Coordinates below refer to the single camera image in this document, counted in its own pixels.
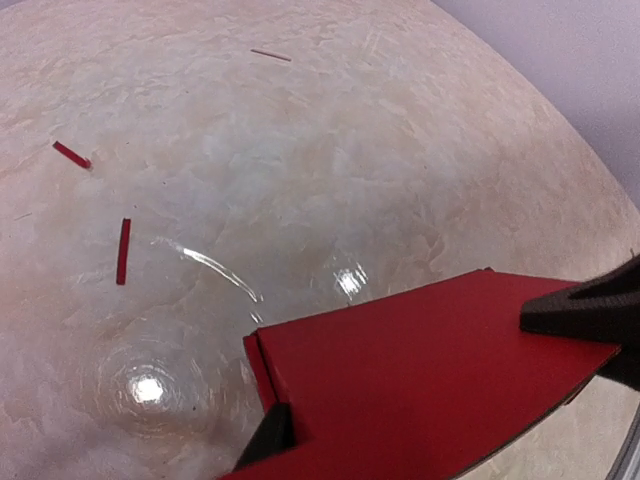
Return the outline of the torn red paper scrap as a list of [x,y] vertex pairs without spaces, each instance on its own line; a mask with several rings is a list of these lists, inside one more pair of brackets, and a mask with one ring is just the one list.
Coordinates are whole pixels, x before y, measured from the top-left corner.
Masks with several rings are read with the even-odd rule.
[[118,257],[116,265],[116,284],[124,285],[127,276],[127,261],[129,252],[129,241],[131,233],[131,219],[124,218],[121,224],[121,232],[118,246]]

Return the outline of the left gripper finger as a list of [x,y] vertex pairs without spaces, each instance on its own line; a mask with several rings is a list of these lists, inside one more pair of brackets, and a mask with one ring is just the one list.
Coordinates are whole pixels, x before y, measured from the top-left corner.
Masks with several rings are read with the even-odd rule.
[[276,402],[264,415],[234,469],[241,470],[256,462],[279,455],[296,445],[291,406]]

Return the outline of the red paper box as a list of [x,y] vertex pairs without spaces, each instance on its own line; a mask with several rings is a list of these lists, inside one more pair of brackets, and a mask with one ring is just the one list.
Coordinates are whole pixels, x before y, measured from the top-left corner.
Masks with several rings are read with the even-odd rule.
[[244,340],[294,446],[241,479],[450,479],[558,408],[619,350],[529,334],[522,304],[561,280],[476,270]]

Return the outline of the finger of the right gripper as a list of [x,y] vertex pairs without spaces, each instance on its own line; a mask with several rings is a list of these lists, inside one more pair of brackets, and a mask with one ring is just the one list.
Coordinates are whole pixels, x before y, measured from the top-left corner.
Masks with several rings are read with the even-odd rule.
[[520,329],[536,334],[611,343],[621,350],[599,374],[639,388],[639,258],[571,288],[525,302]]

